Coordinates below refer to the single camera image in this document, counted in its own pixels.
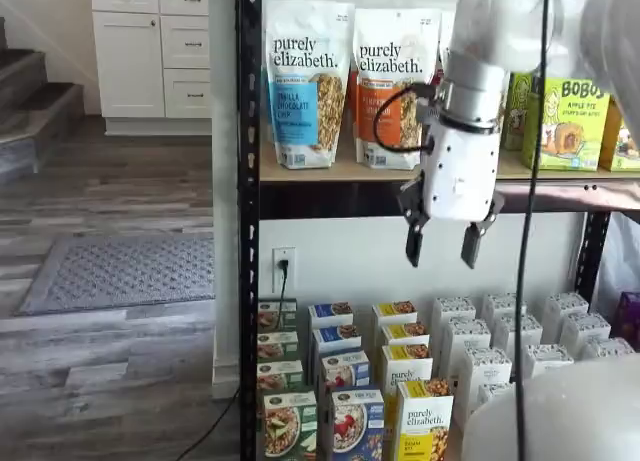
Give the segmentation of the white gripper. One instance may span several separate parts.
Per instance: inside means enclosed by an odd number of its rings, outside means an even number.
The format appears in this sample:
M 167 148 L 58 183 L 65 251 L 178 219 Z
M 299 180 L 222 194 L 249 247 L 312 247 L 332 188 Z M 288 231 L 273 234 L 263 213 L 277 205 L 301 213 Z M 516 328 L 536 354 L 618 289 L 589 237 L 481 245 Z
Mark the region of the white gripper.
M 504 197 L 494 194 L 500 135 L 470 133 L 435 122 L 428 141 L 433 149 L 423 159 L 424 174 L 403 184 L 397 196 L 408 224 L 406 257 L 418 267 L 423 229 L 430 217 L 477 221 L 467 226 L 461 248 L 462 261 L 474 269 L 482 238 L 504 206 Z

